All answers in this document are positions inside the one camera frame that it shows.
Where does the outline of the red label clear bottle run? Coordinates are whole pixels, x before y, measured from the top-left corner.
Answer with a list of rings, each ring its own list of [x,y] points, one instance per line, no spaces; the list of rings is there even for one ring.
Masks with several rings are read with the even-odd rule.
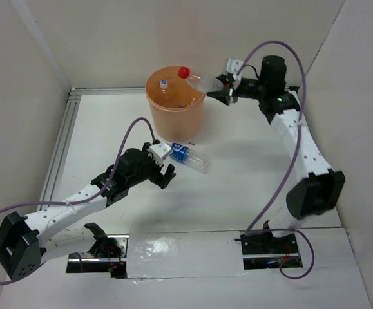
[[[178,76],[185,80],[193,89],[206,95],[229,93],[230,86],[210,74],[182,66],[178,70]]]

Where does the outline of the dark blue label bottle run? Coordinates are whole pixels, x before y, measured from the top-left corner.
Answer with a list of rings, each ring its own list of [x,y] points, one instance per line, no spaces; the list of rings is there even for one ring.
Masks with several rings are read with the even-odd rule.
[[[206,155],[179,143],[172,143],[171,150],[170,157],[176,162],[189,166],[202,174],[208,173],[210,161]]]

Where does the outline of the clear unlabeled plastic bottle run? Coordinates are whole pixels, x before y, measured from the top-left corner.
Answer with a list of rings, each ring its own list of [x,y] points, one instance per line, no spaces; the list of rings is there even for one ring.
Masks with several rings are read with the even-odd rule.
[[[167,79],[160,80],[160,91],[163,94],[163,96],[169,97],[170,91]]]

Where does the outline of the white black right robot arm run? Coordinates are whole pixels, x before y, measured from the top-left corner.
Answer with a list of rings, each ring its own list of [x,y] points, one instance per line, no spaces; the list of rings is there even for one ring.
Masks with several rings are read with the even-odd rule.
[[[157,133],[170,142],[195,137],[203,123],[204,97],[225,105],[239,98],[256,100],[269,125],[279,134],[291,156],[289,171],[297,184],[287,193],[285,206],[263,224],[264,250],[276,252],[283,238],[300,228],[305,220],[335,208],[345,183],[342,171],[335,171],[316,146],[303,116],[305,100],[286,86],[284,58],[268,55],[262,59],[255,78],[242,77],[247,63],[228,59],[218,77],[184,66],[167,66],[152,73],[146,81]]]

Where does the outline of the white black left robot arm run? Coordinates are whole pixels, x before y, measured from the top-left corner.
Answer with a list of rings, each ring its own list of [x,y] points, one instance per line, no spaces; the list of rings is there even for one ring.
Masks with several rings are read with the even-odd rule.
[[[116,166],[94,178],[78,193],[60,203],[25,216],[8,214],[0,226],[0,264],[12,281],[35,272],[45,262],[68,254],[88,254],[96,258],[121,259],[127,241],[108,236],[96,223],[72,225],[100,212],[128,195],[129,189],[149,180],[161,189],[175,177],[175,168],[161,170],[172,150],[155,140],[142,149],[131,148]]]

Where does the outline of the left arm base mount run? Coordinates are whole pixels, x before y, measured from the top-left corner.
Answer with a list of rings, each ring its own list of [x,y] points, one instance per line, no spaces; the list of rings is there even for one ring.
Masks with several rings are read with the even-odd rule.
[[[69,254],[68,274],[108,273],[114,279],[126,279],[128,234],[106,234],[96,223],[82,228],[88,232],[88,250]]]

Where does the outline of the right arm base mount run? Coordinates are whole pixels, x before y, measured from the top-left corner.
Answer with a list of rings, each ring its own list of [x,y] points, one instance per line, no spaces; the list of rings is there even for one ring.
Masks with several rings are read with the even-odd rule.
[[[275,238],[272,232],[245,235],[234,239],[242,249],[245,270],[302,268],[299,248],[293,232]]]

